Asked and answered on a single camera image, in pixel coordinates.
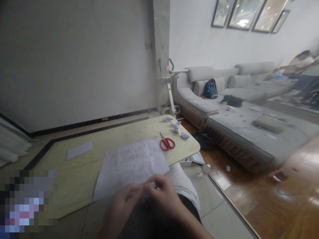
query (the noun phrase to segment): blue backpack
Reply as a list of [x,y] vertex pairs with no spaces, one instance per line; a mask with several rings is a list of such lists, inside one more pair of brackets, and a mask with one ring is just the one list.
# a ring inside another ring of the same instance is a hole
[[210,79],[209,81],[207,81],[202,96],[208,99],[216,99],[218,97],[216,81],[214,79]]

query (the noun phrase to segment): sectional sofa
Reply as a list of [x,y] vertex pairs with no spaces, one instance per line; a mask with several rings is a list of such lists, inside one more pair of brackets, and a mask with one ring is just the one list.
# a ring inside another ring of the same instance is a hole
[[[293,83],[278,85],[268,81],[273,78],[272,62],[238,64],[224,70],[212,66],[187,69],[187,74],[180,74],[173,81],[173,98],[181,106],[181,114],[209,133],[220,147],[253,173],[277,169],[319,130],[310,122],[256,105],[293,87]],[[219,96],[214,100],[203,99],[204,85],[212,78]],[[237,112],[227,111],[227,107],[219,104],[224,95],[245,99],[243,106],[236,108]],[[256,127],[253,121],[263,113],[284,119],[287,127],[280,134]]]

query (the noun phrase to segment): picture frame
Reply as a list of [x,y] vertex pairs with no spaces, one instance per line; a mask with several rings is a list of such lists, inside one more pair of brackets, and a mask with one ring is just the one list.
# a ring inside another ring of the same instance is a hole
[[227,28],[249,31],[264,1],[235,0]]
[[281,27],[283,26],[283,24],[284,24],[284,22],[286,21],[286,19],[287,19],[287,17],[288,17],[288,15],[289,15],[290,12],[291,12],[290,10],[283,10],[283,11],[281,12],[281,14],[280,14],[280,16],[279,16],[279,18],[278,18],[278,20],[277,20],[275,26],[273,27],[273,29],[272,29],[272,31],[271,31],[272,34],[276,34],[276,33],[279,32],[279,30],[280,30]]
[[270,33],[288,0],[265,0],[253,26],[253,32]]
[[226,26],[234,1],[235,0],[217,0],[212,27],[223,28]]

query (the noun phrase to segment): scissors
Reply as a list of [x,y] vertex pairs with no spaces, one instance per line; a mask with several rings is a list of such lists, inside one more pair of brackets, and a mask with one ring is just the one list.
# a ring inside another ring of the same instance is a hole
[[165,138],[163,135],[162,135],[162,132],[160,132],[160,135],[162,136],[162,140],[160,141],[160,148],[162,149],[162,150],[164,150],[164,151],[168,151],[168,150],[170,150],[170,149],[173,149],[173,148],[175,148],[175,142],[173,141],[173,140],[171,140],[171,139],[169,139],[169,138]]

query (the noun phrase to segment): finger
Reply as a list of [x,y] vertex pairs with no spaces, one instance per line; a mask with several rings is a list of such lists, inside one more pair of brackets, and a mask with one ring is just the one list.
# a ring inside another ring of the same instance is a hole
[[137,204],[137,202],[139,201],[139,199],[142,196],[142,189],[139,189],[138,191],[136,191],[136,193],[127,201],[127,205],[130,209],[133,210],[133,208],[135,207],[135,205]]
[[133,191],[137,191],[139,189],[142,189],[142,186],[141,185],[137,185],[137,184],[129,184],[127,186],[125,186],[124,188],[122,188],[120,191],[119,191],[119,196],[122,198],[122,199],[126,199],[127,196],[130,196],[132,194]]
[[159,175],[159,174],[155,174],[154,176],[150,177],[145,184],[150,184],[152,182],[158,182],[161,185],[165,185],[166,181],[167,181],[167,177],[163,176],[163,175]]
[[151,185],[145,185],[144,186],[144,190],[153,199],[156,199],[156,198],[158,198],[160,196],[160,191],[158,191],[157,189],[153,188]]

